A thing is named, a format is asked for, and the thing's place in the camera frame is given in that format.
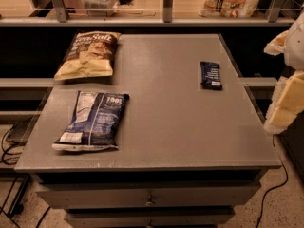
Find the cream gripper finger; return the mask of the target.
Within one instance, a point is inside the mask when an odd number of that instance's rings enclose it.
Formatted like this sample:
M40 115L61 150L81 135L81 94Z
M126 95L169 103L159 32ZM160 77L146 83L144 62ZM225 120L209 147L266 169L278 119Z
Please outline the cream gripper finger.
M273 56L277 56L278 54L283 53L287 34L287 30L278 34L276 38L274 38L266 45L266 47L264 48L264 52Z
M272 103L268 107L264 129L269 134L285 131L304 111L304 72L289 78L281 76L275 85Z

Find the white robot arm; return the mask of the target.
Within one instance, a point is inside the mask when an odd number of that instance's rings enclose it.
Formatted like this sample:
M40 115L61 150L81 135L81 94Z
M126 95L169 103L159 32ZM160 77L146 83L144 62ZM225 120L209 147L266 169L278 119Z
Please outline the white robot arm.
M273 56L283 54L285 65L294 69L292 76L279 78L266 113L264 129L276 135L304 111L304 14L268 43L264 52Z

